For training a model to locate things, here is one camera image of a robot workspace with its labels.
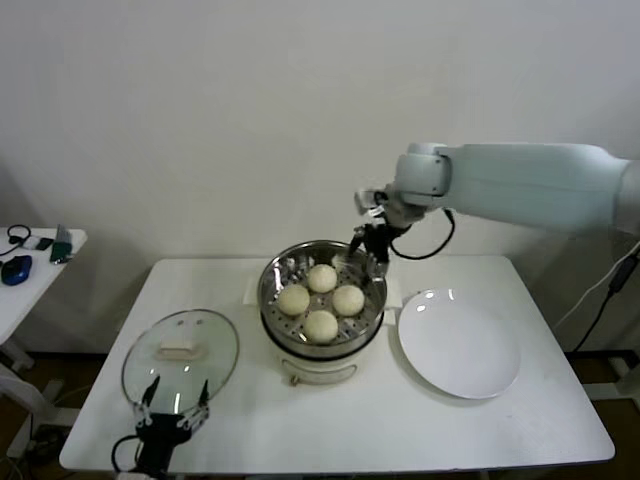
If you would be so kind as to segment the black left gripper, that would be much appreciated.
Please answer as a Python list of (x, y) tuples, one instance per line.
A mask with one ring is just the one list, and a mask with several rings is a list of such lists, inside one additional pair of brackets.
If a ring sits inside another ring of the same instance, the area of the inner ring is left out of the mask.
[(153, 413), (151, 402), (160, 383), (157, 376), (145, 389), (142, 399), (134, 404), (137, 438), (142, 450), (135, 462), (135, 471), (167, 471), (174, 449), (192, 437), (191, 428), (200, 428), (209, 418), (209, 389), (205, 381), (196, 405), (183, 416)]

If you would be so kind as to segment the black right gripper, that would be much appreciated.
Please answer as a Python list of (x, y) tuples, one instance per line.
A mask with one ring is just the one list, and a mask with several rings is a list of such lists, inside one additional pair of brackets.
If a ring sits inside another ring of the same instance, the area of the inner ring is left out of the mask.
[(361, 247), (367, 252), (367, 275), (370, 278), (385, 278), (389, 268), (391, 242), (404, 235), (408, 228), (398, 228), (386, 222), (366, 223), (355, 227), (349, 243), (349, 253)]

